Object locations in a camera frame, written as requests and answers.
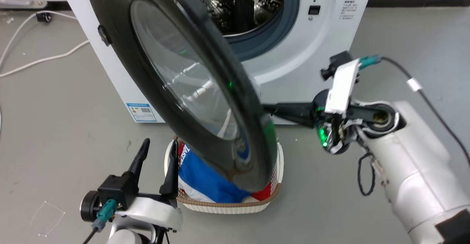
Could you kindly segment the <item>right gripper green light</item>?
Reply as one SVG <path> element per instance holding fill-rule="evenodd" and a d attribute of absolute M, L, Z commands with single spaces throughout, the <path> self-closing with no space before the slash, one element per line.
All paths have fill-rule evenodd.
<path fill-rule="evenodd" d="M 325 112 L 329 90 L 320 91 L 312 102 L 279 102 L 263 104 L 265 113 L 279 117 L 298 125 L 314 128 L 322 148 L 331 155 L 339 155 L 349 149 L 351 143 L 357 143 L 364 151 L 363 141 L 360 140 L 354 125 L 361 125 L 364 116 L 359 116 L 364 107 L 351 102 L 347 109 L 346 118 L 341 114 Z"/>

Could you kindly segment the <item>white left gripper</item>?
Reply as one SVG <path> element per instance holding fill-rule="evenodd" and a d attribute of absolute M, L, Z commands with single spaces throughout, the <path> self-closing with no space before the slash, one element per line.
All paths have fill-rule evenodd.
<path fill-rule="evenodd" d="M 151 140 L 149 138 L 144 139 L 127 171 L 133 174 L 135 186 L 137 187 L 150 144 Z M 159 193 L 166 201 L 174 201 L 178 196 L 178 152 L 169 154 L 166 177 Z M 147 222 L 176 231 L 182 230 L 183 225 L 183 215 L 178 207 L 147 197 L 136 197 L 130 207 L 124 211 L 119 211 L 119 215 L 125 215 L 140 222 Z"/>

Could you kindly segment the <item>black round washing machine door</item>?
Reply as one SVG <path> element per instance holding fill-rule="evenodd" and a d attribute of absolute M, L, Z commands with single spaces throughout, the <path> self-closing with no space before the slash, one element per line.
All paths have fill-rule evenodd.
<path fill-rule="evenodd" d="M 173 132 L 238 188 L 258 192 L 277 157 L 250 75 L 200 0 L 90 0 L 109 45 Z"/>

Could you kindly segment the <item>white front-load washing machine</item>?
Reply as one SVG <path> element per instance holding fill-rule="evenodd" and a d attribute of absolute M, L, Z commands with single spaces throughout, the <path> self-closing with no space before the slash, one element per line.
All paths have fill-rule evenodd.
<path fill-rule="evenodd" d="M 242 61 L 260 84 L 262 102 L 307 102 L 328 87 L 318 72 L 328 66 L 330 57 L 350 49 L 368 1 L 300 0 L 288 35 L 267 53 Z M 123 103 L 148 103 L 157 123 L 164 123 L 117 55 L 101 41 L 90 0 L 67 2 Z"/>

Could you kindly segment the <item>grey rubber door gasket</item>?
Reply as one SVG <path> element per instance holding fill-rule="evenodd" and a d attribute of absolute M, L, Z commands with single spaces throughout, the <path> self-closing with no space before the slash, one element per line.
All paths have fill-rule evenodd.
<path fill-rule="evenodd" d="M 267 53 L 277 46 L 292 29 L 299 13 L 300 0 L 284 0 L 281 11 L 264 26 L 244 35 L 225 37 L 240 61 Z"/>

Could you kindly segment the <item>steel washing machine drum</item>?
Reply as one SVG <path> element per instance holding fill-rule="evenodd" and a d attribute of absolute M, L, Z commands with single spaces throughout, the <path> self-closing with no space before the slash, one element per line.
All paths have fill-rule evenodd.
<path fill-rule="evenodd" d="M 237 37 L 269 23 L 284 0 L 201 0 L 225 37 Z"/>

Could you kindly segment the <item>blue red white clothing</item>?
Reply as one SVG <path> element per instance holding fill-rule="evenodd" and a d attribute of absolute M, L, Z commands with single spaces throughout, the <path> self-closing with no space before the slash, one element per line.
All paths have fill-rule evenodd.
<path fill-rule="evenodd" d="M 178 160 L 178 187 L 193 200 L 238 204 L 263 201 L 272 194 L 270 183 L 260 192 L 247 192 L 239 189 L 207 166 L 183 142 L 178 146 Z"/>

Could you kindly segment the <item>blue energy label sticker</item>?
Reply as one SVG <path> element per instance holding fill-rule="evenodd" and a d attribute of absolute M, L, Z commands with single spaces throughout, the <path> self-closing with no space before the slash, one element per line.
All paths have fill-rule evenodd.
<path fill-rule="evenodd" d="M 157 122 L 154 112 L 148 103 L 126 103 L 135 122 Z"/>

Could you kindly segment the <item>white woven laundry basket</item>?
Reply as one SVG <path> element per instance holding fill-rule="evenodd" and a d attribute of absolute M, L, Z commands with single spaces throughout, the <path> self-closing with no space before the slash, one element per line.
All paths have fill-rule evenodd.
<path fill-rule="evenodd" d="M 196 201 L 189 197 L 182 189 L 178 189 L 176 200 L 190 210 L 210 214 L 235 215 L 261 212 L 269 206 L 270 202 L 275 199 L 281 190 L 284 174 L 284 154 L 280 142 L 277 142 L 277 151 L 276 167 L 275 170 L 272 171 L 272 179 L 269 187 L 270 196 L 263 201 L 257 201 L 253 198 L 247 199 L 242 203 L 210 203 Z"/>

